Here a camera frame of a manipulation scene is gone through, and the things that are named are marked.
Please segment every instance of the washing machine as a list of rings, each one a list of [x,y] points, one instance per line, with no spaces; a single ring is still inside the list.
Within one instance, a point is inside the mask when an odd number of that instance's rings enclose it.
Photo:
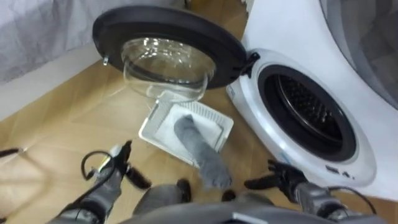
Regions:
[[[398,1],[257,0],[260,59],[227,90],[280,161],[320,185],[398,200]]]
[[[178,103],[227,86],[278,160],[398,200],[397,21],[397,0],[255,0],[239,41],[188,11],[126,6],[93,39],[137,92]]]

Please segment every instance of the gray fabric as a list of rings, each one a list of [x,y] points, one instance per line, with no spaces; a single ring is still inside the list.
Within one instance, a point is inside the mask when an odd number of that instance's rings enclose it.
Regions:
[[[153,223],[276,223],[276,224],[333,224],[314,215],[270,206],[259,201],[221,203],[185,203],[162,207],[145,215],[135,216],[122,224]]]
[[[174,132],[188,152],[198,162],[205,187],[226,189],[232,180],[220,155],[212,149],[193,122],[191,115],[184,116],[174,124]]]
[[[175,184],[155,186],[144,194],[133,211],[133,215],[143,215],[155,209],[183,203],[182,191]]]
[[[260,195],[256,194],[253,192],[243,192],[241,193],[235,201],[241,202],[241,203],[259,203],[261,205],[274,205],[269,198],[267,198],[265,195]]]
[[[0,85],[90,43],[95,19],[129,4],[181,8],[184,0],[1,0]]]

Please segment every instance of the washing machine door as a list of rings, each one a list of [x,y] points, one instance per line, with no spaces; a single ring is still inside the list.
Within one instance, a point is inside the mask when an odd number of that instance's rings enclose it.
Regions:
[[[166,101],[198,100],[234,82],[246,64],[239,40],[188,11],[126,6],[94,23],[98,52],[136,91]],[[177,94],[181,98],[166,96]]]
[[[398,0],[321,0],[321,4],[347,61],[398,110]]]

